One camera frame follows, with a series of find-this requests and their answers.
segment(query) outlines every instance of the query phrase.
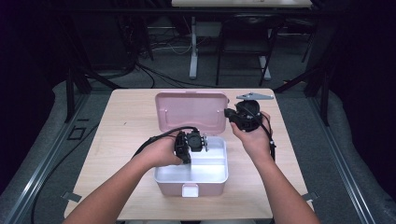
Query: pink lid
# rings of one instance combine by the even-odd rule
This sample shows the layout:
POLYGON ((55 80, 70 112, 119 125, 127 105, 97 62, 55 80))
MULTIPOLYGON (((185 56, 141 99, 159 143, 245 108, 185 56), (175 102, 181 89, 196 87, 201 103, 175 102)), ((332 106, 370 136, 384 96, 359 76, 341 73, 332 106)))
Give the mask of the pink lid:
POLYGON ((225 130, 228 98, 222 91, 162 91, 156 95, 155 103, 162 132, 181 126, 194 126, 201 134, 225 130))

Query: white container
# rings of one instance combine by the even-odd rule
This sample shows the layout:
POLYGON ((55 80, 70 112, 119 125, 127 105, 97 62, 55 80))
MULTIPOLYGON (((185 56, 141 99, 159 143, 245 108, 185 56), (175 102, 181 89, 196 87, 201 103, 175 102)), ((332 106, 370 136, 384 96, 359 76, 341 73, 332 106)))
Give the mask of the white container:
POLYGON ((161 192, 182 197, 220 195, 228 179, 228 164, 226 143, 216 135, 225 130, 227 97, 221 91, 162 91, 155 99, 162 132, 194 126, 207 136, 208 148, 190 152, 191 164, 155 168, 161 192))

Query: dark background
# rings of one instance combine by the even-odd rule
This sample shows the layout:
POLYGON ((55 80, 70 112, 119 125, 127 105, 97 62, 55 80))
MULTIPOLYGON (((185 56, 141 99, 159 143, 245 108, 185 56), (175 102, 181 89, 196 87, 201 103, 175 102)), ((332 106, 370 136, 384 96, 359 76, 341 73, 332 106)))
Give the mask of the dark background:
MULTIPOLYGON (((64 40, 62 26, 39 3, 27 0, 0 3, 1 191, 18 170, 48 118, 54 103, 52 88, 65 80, 70 57, 76 56, 64 40)), ((396 41, 393 36, 396 34, 396 1, 365 0, 352 6, 355 15, 345 20, 349 22, 350 33, 345 38, 347 44, 337 55, 339 63, 334 69, 331 89, 344 103, 355 148, 381 187, 396 199, 396 146, 393 144, 396 139, 396 41)), ((128 65, 125 62, 130 50, 121 41, 122 34, 116 34, 119 30, 112 19, 104 22, 80 19, 86 25, 91 22, 92 27, 99 24, 114 30, 120 40, 112 45, 116 48, 105 45, 101 48, 100 39, 105 36, 81 32, 74 24, 77 18, 64 18, 72 31, 69 37, 76 45, 84 49, 93 40, 98 41, 96 55, 114 51, 117 57, 112 57, 111 66, 128 65), (76 36, 83 38, 79 42, 76 36)), ((315 51, 320 48, 320 41, 321 38, 317 38, 310 62, 320 57, 315 51)), ((79 62, 88 66, 100 64, 87 56, 94 53, 79 52, 79 62)))

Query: gray carpet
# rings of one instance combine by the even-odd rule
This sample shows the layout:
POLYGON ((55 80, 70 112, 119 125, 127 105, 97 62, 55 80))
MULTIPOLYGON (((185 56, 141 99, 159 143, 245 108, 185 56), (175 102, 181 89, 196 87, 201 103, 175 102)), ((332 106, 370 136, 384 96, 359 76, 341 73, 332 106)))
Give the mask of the gray carpet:
MULTIPOLYGON (((196 80, 189 80, 188 78, 190 51, 186 54, 178 55, 171 49, 159 49, 154 51, 154 61, 140 58, 140 62, 176 80, 192 84, 181 84, 181 86, 178 86, 174 81, 169 80, 168 83, 158 75, 152 75, 155 79, 154 88, 175 88, 176 86, 178 88, 196 88, 200 87, 199 85, 204 85, 203 88, 209 88, 215 83, 215 44, 216 40, 210 39, 205 40, 201 44, 199 48, 198 78, 196 80)), ((301 74, 304 71, 305 64, 300 63, 300 60, 305 47, 306 43, 300 37, 280 37, 277 40, 274 56, 269 67, 273 79, 265 82, 262 87, 274 89, 282 85, 283 80, 291 79, 301 74)), ((150 88, 153 84, 152 79, 139 69, 135 69, 127 76, 111 80, 125 88, 150 88)), ((221 77, 219 86, 251 88, 254 91, 254 88, 258 88, 258 82, 258 77, 221 77)), ((100 121, 110 94, 110 90, 101 83, 95 80, 91 80, 91 83, 94 91, 88 97, 86 104, 72 124, 72 127, 76 126, 78 130, 85 130, 84 135, 87 135, 89 130, 100 121)), ((326 137, 320 129, 318 120, 315 119, 314 114, 316 112, 310 107, 309 100, 303 95, 304 85, 304 83, 301 83, 284 93, 277 94, 276 98, 308 190, 314 191, 319 195, 319 198, 314 201, 315 210, 322 223, 361 223, 344 182, 334 164, 326 137)), ((50 151, 57 134, 64 125, 66 111, 64 83, 54 88, 54 91, 56 93, 56 103, 45 127, 37 137, 35 145, 32 147, 21 169, 1 195, 0 208, 2 212, 0 223, 5 222, 9 212, 22 194, 23 188, 25 188, 34 173, 35 168, 50 151)), ((334 136, 361 187, 362 195, 366 199, 375 221, 377 223, 395 222, 396 205, 389 200, 389 196, 376 184, 367 166, 360 160, 351 143, 342 103, 333 94, 330 97, 329 121, 334 136)), ((94 131, 62 162, 45 184, 37 200, 35 223, 62 222, 66 200, 61 198, 61 196, 65 191, 73 189, 91 145, 93 135, 94 131)), ((74 138, 76 136, 78 136, 78 132, 73 133, 70 137, 74 138)), ((77 144, 78 140, 64 140, 56 162, 77 144)), ((24 216, 22 223, 29 222, 30 209, 24 216)))

